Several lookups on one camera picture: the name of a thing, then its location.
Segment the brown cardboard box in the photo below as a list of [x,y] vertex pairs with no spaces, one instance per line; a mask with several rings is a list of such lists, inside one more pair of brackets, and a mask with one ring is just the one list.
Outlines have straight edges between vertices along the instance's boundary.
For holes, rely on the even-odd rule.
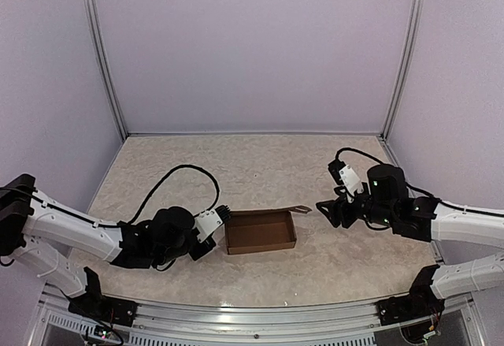
[[292,214],[308,214],[303,205],[264,210],[232,211],[224,225],[228,255],[246,255],[292,249],[297,235]]

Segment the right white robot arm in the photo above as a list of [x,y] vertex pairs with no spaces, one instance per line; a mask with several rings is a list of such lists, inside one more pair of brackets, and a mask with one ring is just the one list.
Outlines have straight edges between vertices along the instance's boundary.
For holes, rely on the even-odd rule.
[[[426,243],[463,241],[503,247],[501,211],[456,205],[427,194],[412,197],[404,172],[390,164],[370,168],[367,181],[340,160],[331,162],[328,171],[337,184],[337,197],[319,202],[316,207],[335,228],[348,229],[362,220],[371,230],[390,230]],[[455,265],[427,266],[416,276],[402,309],[418,318],[434,300],[502,284],[502,252]]]

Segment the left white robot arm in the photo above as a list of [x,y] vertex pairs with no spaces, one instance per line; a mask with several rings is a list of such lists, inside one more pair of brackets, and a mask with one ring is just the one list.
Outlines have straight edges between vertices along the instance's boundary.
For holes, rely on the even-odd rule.
[[160,209],[138,224],[93,218],[64,206],[22,174],[1,189],[1,254],[57,286],[93,318],[110,310],[99,279],[52,247],[58,242],[123,269],[160,269],[181,256],[199,259],[212,250],[213,233],[229,219],[219,206],[193,215],[180,206]]

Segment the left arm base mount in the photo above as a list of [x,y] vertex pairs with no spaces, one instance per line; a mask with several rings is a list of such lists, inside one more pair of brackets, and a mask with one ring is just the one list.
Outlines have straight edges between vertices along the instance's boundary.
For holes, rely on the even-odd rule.
[[69,298],[71,313],[112,325],[132,327],[137,309],[137,302],[111,296],[84,293],[82,296]]

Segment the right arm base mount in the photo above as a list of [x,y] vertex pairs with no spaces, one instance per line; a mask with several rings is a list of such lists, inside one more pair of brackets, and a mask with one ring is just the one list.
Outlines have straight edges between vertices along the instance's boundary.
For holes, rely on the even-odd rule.
[[380,324],[388,326],[400,322],[408,322],[444,311],[444,299],[437,299],[432,294],[416,293],[404,296],[392,296],[379,300],[376,309]]

